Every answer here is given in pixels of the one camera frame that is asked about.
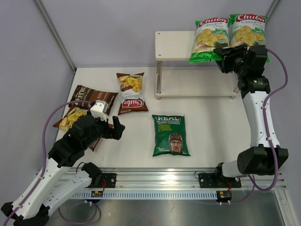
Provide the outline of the green Chuba cassava chips bag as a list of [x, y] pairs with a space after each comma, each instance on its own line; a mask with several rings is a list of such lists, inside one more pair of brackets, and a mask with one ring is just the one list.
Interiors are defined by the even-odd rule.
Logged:
[[236, 47], [240, 45], [247, 45], [249, 49], [251, 46], [259, 45], [258, 42], [251, 41], [252, 39], [252, 23], [254, 21], [255, 14], [232, 14], [231, 28], [232, 37], [230, 39], [230, 47]]

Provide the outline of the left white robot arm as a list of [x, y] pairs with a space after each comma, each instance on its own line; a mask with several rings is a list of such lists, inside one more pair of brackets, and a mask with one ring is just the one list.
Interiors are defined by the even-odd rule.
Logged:
[[44, 226], [50, 216], [72, 195], [85, 187], [97, 187], [102, 181], [102, 171], [93, 163], [84, 164], [83, 170], [65, 184], [53, 190], [64, 175], [85, 151], [97, 140], [119, 140], [125, 126], [114, 116], [113, 125], [108, 120], [84, 115], [78, 118], [65, 135], [55, 142], [48, 153], [46, 166], [41, 169], [26, 191], [14, 202], [7, 202], [1, 211], [15, 226]]

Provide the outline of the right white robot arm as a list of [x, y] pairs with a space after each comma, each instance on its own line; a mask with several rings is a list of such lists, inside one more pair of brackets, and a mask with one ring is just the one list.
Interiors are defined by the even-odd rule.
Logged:
[[238, 90], [251, 131], [250, 147], [236, 160], [219, 163], [214, 169], [214, 183], [224, 187], [230, 180], [238, 181], [247, 176], [258, 190], [270, 191], [277, 183], [280, 167], [289, 156], [276, 136], [270, 111], [270, 98], [287, 86], [287, 70], [284, 69], [284, 84], [272, 91], [263, 72], [269, 53], [280, 60], [275, 52], [264, 45], [216, 48], [214, 52], [220, 57], [216, 63], [221, 72], [237, 75]]

